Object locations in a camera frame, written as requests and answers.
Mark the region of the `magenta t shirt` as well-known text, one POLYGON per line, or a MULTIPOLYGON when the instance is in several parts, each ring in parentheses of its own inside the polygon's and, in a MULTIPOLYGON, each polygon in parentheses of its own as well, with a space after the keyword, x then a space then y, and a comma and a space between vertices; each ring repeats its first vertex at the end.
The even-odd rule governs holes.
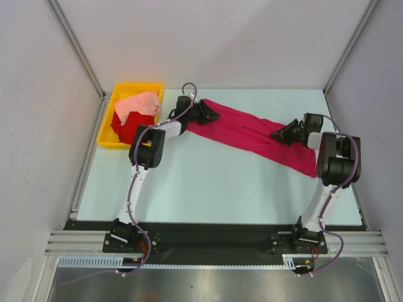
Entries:
POLYGON ((239 148, 273 160, 306 176, 317 177, 315 151, 297 142, 291 146, 277 142, 270 134, 283 124, 206 99, 205 103, 220 115, 206 125, 191 122, 188 131, 201 137, 239 148))

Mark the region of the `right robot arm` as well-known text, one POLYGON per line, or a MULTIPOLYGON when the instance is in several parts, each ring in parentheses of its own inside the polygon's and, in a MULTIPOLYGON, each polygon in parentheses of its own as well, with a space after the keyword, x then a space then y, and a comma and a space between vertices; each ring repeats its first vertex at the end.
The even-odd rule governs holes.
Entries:
POLYGON ((293 120, 270 134, 277 142, 291 146, 301 143, 318 151, 318 184, 307 209, 290 233, 275 233, 270 236, 271 252, 274 254, 327 253, 325 226, 327 218, 339 195, 356 183, 361 174, 361 140, 340 132, 322 131, 326 115, 306 113, 302 121, 293 120))

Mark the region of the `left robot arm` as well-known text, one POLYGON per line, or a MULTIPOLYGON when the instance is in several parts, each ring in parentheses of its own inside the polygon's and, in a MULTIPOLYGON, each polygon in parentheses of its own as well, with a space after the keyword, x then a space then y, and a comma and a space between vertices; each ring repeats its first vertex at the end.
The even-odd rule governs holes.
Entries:
POLYGON ((165 141, 182 135, 190 123, 206 125, 219 118, 220 114, 204 99, 197 101, 194 96, 182 95, 177 98, 176 107, 165 121, 152 126, 139 126, 128 153, 132 170, 127 197, 110 229, 111 238, 123 250, 135 250, 139 235, 145 233, 135 220, 135 210, 145 177, 161 163, 165 141))

